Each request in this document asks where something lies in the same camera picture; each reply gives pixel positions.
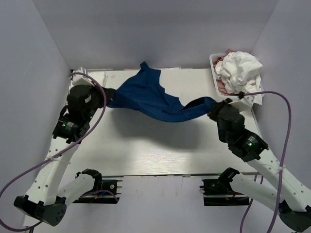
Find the blue t shirt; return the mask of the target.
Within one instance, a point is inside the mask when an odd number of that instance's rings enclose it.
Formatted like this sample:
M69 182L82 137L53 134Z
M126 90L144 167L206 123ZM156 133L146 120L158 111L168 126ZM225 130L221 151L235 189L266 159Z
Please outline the blue t shirt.
M216 102L211 97L200 97L182 105L179 98L169 95L160 85L161 71L146 62L140 71L127 79L118 89L105 88L107 107L139 111L153 119L177 123L201 117L210 112Z

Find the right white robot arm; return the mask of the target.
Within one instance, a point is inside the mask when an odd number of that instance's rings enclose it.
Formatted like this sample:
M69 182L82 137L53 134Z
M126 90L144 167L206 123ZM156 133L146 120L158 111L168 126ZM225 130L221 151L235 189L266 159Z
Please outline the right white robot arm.
M227 168L219 176L224 193L239 192L276 211L282 222L302 233L311 226L311 191L269 150L268 144L246 129L245 118L231 99L213 103L208 117L217 123L221 142L238 158L259 172L273 188L261 187L236 169Z

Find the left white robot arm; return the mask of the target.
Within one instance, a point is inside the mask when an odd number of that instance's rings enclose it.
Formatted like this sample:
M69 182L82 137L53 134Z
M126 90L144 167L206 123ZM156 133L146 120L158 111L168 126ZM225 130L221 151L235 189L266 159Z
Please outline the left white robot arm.
M101 173L85 169L69 184L60 187L70 160L86 138L98 125L90 126L98 109L105 110L106 94L85 68L71 75L71 88L66 104L60 112L52 133L50 150L35 181L25 195L16 197L14 206L26 215L56 226L63 219L70 204L83 196L102 190Z

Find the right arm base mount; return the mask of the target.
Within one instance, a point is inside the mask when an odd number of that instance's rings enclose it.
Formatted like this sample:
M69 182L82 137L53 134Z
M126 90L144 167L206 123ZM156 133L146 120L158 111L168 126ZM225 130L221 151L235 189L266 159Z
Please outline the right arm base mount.
M218 179L203 179L200 185L203 194L204 206L247 206L249 197L233 191L222 184Z

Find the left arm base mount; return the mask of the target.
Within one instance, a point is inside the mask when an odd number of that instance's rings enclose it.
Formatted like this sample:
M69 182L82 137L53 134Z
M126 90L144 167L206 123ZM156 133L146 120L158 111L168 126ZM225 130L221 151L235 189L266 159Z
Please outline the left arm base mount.
M79 204L117 204L121 197L123 177L102 177L102 184L95 194L80 197L73 203Z

